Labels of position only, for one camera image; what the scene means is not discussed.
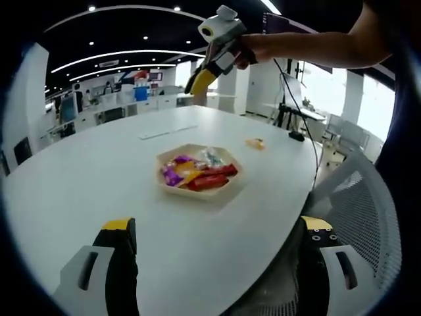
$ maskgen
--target black ceiling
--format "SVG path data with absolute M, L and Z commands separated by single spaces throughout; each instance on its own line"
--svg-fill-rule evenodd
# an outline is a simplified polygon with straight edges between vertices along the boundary
M 347 32 L 358 18 L 361 0 L 272 0 L 285 17 L 307 25 L 319 32 Z M 239 13 L 240 19 L 250 32 L 262 32 L 262 15 L 268 12 L 260 0 L 72 0 L 65 5 L 61 2 L 37 4 L 40 12 L 39 29 L 46 30 L 72 15 L 87 11 L 90 5 L 98 9 L 116 5 L 150 5 L 173 9 L 175 6 L 184 12 L 210 17 L 221 5 L 227 5 Z M 164 49 L 191 51 L 206 46 L 197 31 L 200 20 L 176 14 L 175 12 L 153 11 L 146 9 L 117 9 L 98 12 L 75 18 L 40 34 L 37 41 L 49 52 L 47 69 L 48 88 L 65 88 L 70 85 L 69 78 L 99 70 L 95 64 L 119 59 L 120 65 L 141 65 L 162 63 L 174 57 L 164 53 L 136 53 L 103 57 L 70 66 L 54 74 L 51 71 L 59 66 L 86 57 L 134 49 Z M 185 57 L 184 60 L 196 59 Z

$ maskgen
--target hexagonal tray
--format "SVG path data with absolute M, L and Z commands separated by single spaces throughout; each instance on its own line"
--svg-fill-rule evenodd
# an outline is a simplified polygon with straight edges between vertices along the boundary
M 166 151 L 164 153 L 161 153 L 157 156 L 158 160 L 158 170 L 157 170 L 157 180 L 158 185 L 164 190 L 169 193 L 173 194 L 179 194 L 181 196 L 188 196 L 191 198 L 197 198 L 197 199 L 204 199 L 204 200 L 212 200 L 216 198 L 219 194 L 221 194 L 223 191 L 227 190 L 230 186 L 233 185 L 234 182 L 238 181 L 239 177 L 243 173 L 243 167 L 240 165 L 240 163 L 230 154 L 228 150 L 221 147 L 212 147 L 217 152 L 218 156 L 227 164 L 233 164 L 236 169 L 238 170 L 238 173 L 235 176 L 228 177 L 230 181 L 222 186 L 221 188 L 215 188 L 210 190 L 204 190 L 202 192 L 196 192 L 191 191 L 187 189 L 181 189 L 181 188 L 174 188 L 171 186 L 167 186 L 165 183 L 164 176 L 161 172 L 161 167 L 169 162 L 171 159 L 177 157 L 178 155 L 189 155 L 192 158 L 201 159 L 200 157 L 200 151 L 208 148 L 209 146 L 203 146 L 203 145 L 195 145 L 195 144 L 186 144 L 177 148 L 174 148 L 173 150 Z

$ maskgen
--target round table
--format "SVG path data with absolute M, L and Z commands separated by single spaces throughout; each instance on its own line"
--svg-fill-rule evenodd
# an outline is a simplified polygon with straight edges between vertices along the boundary
M 160 135 L 141 140 L 145 134 Z M 266 150 L 245 145 L 262 138 Z M 184 144 L 225 147 L 245 174 L 233 198 L 166 194 L 156 156 Z M 310 141 L 204 107 L 124 118 L 77 133 L 25 161 L 3 182 L 16 244 L 52 294 L 60 270 L 107 221 L 136 219 L 142 316 L 219 315 L 282 247 L 312 188 Z

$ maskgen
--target red candy bar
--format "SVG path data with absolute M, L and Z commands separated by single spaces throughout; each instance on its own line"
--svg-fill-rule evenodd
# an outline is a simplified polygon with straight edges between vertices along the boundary
M 238 170 L 234 167 L 233 164 L 218 168 L 209 168 L 207 170 L 203 170 L 201 177 L 204 176 L 216 176 L 218 174 L 223 174 L 224 176 L 235 176 L 238 173 Z
M 201 178 L 196 178 L 191 181 L 187 187 L 192 191 L 203 191 L 214 188 L 219 188 L 228 183 L 228 178 L 223 174 L 218 174 L 214 176 L 205 176 Z

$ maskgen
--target person's arm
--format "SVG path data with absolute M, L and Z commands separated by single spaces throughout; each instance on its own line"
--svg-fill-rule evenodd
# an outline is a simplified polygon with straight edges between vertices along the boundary
M 348 34 L 252 34 L 241 40 L 255 52 L 258 61 L 283 57 L 334 68 L 364 68 L 376 65 L 390 56 L 378 17 L 365 4 Z M 245 68 L 247 63 L 240 58 L 237 65 Z

